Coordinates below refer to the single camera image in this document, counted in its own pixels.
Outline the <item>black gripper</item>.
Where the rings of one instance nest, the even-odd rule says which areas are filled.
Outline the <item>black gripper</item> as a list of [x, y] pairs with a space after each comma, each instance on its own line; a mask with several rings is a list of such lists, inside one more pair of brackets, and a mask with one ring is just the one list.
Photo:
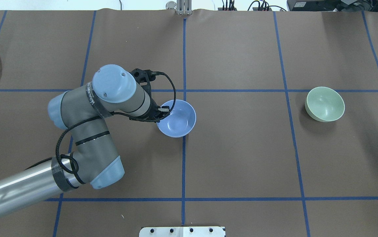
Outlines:
[[170, 112], [169, 106], [158, 106], [153, 99], [150, 99], [150, 105], [147, 111], [139, 116], [139, 118], [144, 120], [158, 120], [163, 117], [163, 113], [168, 112]]

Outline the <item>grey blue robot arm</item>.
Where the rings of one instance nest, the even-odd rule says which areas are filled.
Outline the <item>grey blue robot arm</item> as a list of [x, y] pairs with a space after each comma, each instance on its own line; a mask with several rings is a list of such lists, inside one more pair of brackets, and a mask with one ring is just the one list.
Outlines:
[[50, 119], [63, 130], [55, 155], [0, 181], [0, 218], [84, 184], [102, 189], [124, 176], [124, 167], [106, 124], [114, 115], [158, 123], [174, 108], [158, 106], [151, 81], [168, 75], [149, 69], [127, 72], [110, 64], [92, 81], [50, 100]]

